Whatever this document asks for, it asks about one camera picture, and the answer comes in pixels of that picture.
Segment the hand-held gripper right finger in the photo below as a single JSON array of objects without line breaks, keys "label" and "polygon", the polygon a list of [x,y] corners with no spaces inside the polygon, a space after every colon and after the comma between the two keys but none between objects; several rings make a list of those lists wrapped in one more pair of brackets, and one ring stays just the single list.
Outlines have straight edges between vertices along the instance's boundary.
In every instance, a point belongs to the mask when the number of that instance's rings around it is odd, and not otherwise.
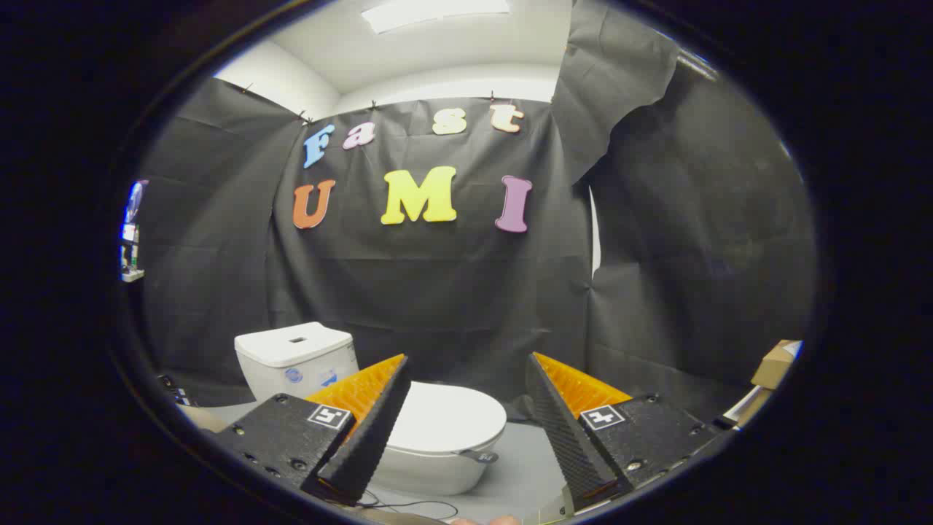
[{"label": "hand-held gripper right finger", "polygon": [[575,511],[673,475],[725,435],[660,393],[629,395],[541,353],[524,376]]}]

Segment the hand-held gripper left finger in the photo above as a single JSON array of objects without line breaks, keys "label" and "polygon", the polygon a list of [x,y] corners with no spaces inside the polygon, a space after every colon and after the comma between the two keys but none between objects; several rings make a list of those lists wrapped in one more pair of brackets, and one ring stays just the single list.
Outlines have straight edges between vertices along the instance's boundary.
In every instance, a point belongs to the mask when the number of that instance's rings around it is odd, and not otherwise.
[{"label": "hand-held gripper left finger", "polygon": [[214,438],[254,471],[330,504],[362,499],[411,381],[404,354],[305,398],[276,393]]}]

